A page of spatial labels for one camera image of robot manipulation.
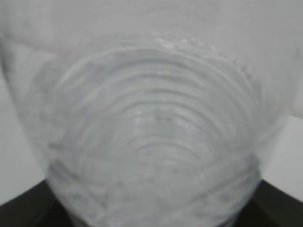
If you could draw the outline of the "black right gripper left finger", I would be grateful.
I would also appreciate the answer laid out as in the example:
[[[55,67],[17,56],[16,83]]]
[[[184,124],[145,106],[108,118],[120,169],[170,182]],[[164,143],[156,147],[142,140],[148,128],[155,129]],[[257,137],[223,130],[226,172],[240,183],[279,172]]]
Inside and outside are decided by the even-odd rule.
[[[66,210],[46,181],[0,206],[2,227],[72,227]]]

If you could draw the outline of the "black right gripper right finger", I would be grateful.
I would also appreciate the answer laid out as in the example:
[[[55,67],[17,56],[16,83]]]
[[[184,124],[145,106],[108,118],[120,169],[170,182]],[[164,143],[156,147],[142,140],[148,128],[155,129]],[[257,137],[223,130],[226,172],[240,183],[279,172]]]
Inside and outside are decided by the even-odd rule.
[[[303,227],[303,203],[262,180],[228,227]]]

